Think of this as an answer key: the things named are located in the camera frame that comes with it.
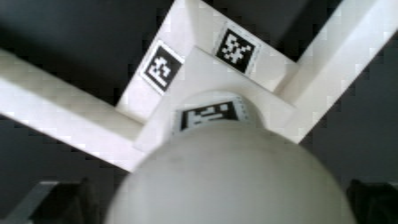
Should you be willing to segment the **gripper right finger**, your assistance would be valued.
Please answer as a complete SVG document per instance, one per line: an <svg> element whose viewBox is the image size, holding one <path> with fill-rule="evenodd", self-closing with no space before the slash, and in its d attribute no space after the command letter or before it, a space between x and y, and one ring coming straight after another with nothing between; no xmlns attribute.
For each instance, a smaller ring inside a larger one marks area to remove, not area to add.
<svg viewBox="0 0 398 224"><path fill-rule="evenodd" d="M357 224L398 224L398 188L353 179L346 196Z"/></svg>

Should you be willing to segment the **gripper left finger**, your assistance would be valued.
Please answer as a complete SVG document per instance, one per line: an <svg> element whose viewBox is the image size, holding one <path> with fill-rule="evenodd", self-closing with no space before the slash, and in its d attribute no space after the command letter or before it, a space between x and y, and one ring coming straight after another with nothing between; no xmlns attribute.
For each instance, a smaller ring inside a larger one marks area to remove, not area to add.
<svg viewBox="0 0 398 224"><path fill-rule="evenodd" d="M40 181L1 224L101 224L88 179L78 182Z"/></svg>

